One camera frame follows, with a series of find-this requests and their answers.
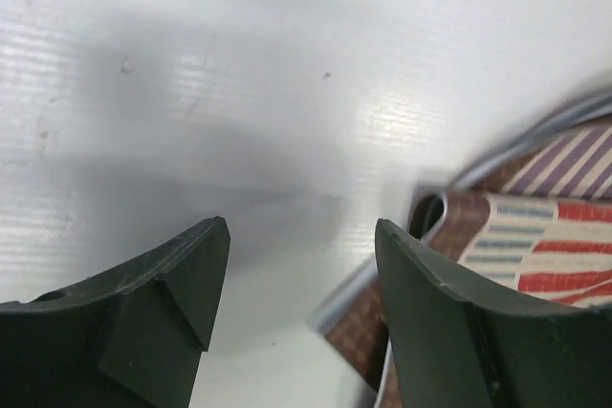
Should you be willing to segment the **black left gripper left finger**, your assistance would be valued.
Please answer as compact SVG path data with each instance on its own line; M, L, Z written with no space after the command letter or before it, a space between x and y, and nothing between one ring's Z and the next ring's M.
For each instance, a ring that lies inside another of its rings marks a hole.
M1 307L5 407L186 407L230 252L221 217L31 302Z

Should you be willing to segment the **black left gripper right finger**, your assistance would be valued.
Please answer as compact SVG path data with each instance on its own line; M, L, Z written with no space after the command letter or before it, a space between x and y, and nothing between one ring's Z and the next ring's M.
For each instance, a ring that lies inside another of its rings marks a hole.
M607 407L611 310L511 290L386 219L375 253L407 407Z

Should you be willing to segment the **patchwork striped cloth placemat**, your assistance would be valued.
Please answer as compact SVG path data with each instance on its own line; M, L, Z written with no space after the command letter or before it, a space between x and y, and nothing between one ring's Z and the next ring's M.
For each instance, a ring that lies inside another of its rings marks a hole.
M511 290L611 310L610 88L566 103L450 186L421 190L401 229ZM362 377L369 406L407 407L375 252L320 305L312 324Z

